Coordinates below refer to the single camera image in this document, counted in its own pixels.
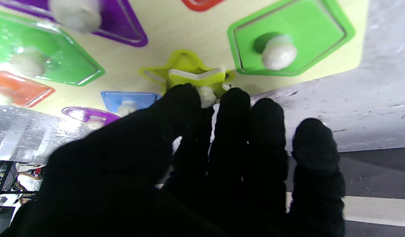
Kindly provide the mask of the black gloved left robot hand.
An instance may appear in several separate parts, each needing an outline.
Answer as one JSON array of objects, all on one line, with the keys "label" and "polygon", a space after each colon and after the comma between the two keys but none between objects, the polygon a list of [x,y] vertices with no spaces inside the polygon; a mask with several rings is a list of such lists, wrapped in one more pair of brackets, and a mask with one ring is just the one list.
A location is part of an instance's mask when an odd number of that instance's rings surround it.
[{"label": "black gloved left robot hand", "polygon": [[203,109],[178,85],[147,109],[65,144],[36,199],[1,237],[344,237],[345,180],[333,132],[316,118],[293,138],[292,203],[285,116],[239,88]]}]

